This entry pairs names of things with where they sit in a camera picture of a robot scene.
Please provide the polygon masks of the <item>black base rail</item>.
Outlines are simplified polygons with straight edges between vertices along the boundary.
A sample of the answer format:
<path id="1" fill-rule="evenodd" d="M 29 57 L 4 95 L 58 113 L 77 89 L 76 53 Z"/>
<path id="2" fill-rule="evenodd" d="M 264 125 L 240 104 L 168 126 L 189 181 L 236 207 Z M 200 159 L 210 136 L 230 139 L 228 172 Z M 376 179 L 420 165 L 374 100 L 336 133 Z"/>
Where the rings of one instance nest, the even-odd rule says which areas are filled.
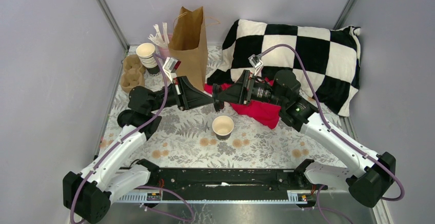
<path id="1" fill-rule="evenodd" d="M 294 201 L 291 193 L 316 191 L 300 173 L 284 169 L 158 168 L 145 184 L 156 187 L 163 201 Z"/>

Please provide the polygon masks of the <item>black paper coffee cup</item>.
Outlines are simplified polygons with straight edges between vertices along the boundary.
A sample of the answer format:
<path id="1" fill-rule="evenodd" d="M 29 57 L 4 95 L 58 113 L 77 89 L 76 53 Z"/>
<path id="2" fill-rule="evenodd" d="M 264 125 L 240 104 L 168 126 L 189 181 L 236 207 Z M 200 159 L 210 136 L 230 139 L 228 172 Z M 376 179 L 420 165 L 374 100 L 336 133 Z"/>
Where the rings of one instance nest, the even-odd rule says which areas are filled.
<path id="1" fill-rule="evenodd" d="M 219 116 L 212 122 L 212 130 L 219 140 L 227 140 L 233 129 L 234 122 L 229 116 Z"/>

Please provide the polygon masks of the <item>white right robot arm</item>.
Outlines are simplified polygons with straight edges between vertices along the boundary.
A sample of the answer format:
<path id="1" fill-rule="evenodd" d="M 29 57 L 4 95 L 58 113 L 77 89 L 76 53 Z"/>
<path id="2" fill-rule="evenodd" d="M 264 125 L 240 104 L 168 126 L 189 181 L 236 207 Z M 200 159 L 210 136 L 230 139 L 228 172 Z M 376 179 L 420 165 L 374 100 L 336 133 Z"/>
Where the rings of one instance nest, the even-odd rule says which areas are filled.
<path id="1" fill-rule="evenodd" d="M 294 175 L 297 187 L 326 185 L 347 191 L 360 204 L 373 208 L 394 183 L 396 158 L 365 147 L 334 126 L 321 110 L 300 95 L 301 84 L 290 70 L 280 70 L 273 84 L 248 70 L 227 88 L 212 86 L 216 111 L 224 103 L 247 105 L 251 101 L 280 106 L 281 121 L 309 136 L 333 153 L 345 167 L 325 166 L 306 160 Z"/>

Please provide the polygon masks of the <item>stack of paper cups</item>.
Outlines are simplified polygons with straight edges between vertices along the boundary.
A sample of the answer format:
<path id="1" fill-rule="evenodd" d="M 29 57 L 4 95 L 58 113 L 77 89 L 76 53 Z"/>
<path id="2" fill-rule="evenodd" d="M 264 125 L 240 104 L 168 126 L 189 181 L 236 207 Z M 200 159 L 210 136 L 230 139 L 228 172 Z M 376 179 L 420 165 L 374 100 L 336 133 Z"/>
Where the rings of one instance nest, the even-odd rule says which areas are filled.
<path id="1" fill-rule="evenodd" d="M 146 68 L 150 75 L 159 75 L 160 69 L 154 58 L 155 45 L 152 43 L 143 43 L 136 49 L 136 54 L 142 65 Z"/>

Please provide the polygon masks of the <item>red cloth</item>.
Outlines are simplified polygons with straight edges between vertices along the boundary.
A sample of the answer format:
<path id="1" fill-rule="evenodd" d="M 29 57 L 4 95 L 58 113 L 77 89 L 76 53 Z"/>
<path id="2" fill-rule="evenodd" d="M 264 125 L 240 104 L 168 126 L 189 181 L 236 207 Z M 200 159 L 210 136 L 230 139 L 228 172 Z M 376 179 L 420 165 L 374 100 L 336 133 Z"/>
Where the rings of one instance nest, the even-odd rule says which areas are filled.
<path id="1" fill-rule="evenodd" d="M 249 105 L 230 104 L 238 115 L 249 116 L 269 129 L 274 129 L 279 120 L 280 106 L 269 103 L 262 103 L 256 100 L 250 102 Z"/>

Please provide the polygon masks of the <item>floral table mat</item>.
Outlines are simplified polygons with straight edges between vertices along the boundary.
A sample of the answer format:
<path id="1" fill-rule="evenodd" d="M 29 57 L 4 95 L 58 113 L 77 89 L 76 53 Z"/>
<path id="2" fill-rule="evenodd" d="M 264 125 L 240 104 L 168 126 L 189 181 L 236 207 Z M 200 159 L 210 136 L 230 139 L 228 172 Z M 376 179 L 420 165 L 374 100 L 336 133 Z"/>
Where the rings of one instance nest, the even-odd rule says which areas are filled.
<path id="1" fill-rule="evenodd" d="M 211 128 L 220 114 L 234 122 L 228 140 L 218 140 Z M 220 113 L 213 105 L 188 111 L 170 107 L 161 112 L 161 117 L 157 131 L 122 162 L 123 168 L 139 159 L 160 167 L 182 168 L 292 169 L 305 159 L 343 166 L 331 152 L 283 122 L 271 129 L 237 114 L 230 105 Z"/>

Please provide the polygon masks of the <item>black plastic cup lid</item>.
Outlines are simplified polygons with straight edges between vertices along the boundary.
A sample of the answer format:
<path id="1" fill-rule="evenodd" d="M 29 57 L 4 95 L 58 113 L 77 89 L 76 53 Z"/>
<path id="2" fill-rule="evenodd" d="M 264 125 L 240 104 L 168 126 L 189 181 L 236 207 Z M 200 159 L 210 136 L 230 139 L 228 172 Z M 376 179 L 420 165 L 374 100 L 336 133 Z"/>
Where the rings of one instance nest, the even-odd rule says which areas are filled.
<path id="1" fill-rule="evenodd" d="M 223 101 L 215 100 L 213 103 L 213 106 L 214 106 L 215 111 L 219 112 L 224 108 L 225 104 Z"/>

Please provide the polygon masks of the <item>cardboard cup carrier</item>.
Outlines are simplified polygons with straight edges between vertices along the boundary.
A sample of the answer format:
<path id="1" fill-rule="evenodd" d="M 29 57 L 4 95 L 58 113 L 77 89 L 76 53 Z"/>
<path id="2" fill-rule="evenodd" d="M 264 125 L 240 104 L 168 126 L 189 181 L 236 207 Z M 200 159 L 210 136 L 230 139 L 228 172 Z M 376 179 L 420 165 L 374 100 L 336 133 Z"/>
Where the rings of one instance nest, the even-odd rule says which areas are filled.
<path id="1" fill-rule="evenodd" d="M 123 73 L 120 79 L 121 89 L 129 93 L 137 86 L 145 86 L 144 73 L 146 68 L 137 54 L 126 56 L 123 60 Z"/>

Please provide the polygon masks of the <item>brown paper bag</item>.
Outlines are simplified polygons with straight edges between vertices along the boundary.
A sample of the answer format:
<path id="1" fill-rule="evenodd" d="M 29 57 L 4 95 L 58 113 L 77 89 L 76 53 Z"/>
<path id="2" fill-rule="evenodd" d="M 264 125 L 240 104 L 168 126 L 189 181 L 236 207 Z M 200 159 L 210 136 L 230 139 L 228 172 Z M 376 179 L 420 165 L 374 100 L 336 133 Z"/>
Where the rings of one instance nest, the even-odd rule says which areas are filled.
<path id="1" fill-rule="evenodd" d="M 191 11 L 181 7 L 173 21 L 170 56 L 179 60 L 177 76 L 185 76 L 200 91 L 204 91 L 208 64 L 207 26 L 204 7 Z"/>

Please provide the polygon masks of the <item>pink cup holder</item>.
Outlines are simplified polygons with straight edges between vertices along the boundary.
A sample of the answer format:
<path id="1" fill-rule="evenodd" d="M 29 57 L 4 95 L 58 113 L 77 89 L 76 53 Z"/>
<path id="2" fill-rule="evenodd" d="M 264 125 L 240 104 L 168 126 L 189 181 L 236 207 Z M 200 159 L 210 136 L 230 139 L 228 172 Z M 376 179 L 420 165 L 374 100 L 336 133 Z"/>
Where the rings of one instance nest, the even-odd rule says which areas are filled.
<path id="1" fill-rule="evenodd" d="M 163 60 L 162 60 L 163 63 L 165 63 L 166 59 L 171 56 L 169 48 L 168 48 L 168 45 L 169 45 L 169 42 L 171 41 L 171 39 L 172 39 L 172 33 L 168 33 L 168 41 L 165 41 L 165 38 L 163 36 L 164 46 L 163 47 L 158 46 L 159 55 L 163 58 Z"/>

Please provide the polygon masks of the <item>checkered black white pillow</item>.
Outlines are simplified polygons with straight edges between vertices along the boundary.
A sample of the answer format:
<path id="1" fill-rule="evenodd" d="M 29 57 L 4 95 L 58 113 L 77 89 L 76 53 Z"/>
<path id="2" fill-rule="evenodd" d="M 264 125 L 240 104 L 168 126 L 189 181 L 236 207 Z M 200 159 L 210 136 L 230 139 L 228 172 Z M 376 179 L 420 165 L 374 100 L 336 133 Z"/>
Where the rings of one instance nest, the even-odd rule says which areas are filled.
<path id="1" fill-rule="evenodd" d="M 360 88 L 360 27 L 338 30 L 236 20 L 222 45 L 222 62 L 207 84 L 232 84 L 244 70 L 254 71 L 248 57 L 262 55 L 263 78 L 291 70 L 302 91 L 316 96 L 332 112 L 347 117 Z"/>

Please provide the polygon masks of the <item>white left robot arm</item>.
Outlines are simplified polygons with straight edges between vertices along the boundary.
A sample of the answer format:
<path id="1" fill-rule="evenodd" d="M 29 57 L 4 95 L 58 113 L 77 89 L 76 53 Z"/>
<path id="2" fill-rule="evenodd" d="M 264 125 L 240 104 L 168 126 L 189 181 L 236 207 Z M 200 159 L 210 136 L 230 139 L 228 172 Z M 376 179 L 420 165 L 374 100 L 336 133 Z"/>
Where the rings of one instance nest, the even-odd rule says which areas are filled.
<path id="1" fill-rule="evenodd" d="M 133 189 L 152 189 L 159 175 L 143 165 L 135 165 L 117 175 L 123 162 L 157 130 L 165 107 L 190 110 L 213 103 L 213 98 L 196 89 L 185 76 L 164 84 L 160 91 L 138 86 L 129 92 L 128 109 L 118 115 L 122 128 L 115 141 L 79 173 L 69 172 L 63 179 L 63 202 L 70 210 L 70 223 L 75 215 L 82 221 L 97 223 L 111 205 Z"/>

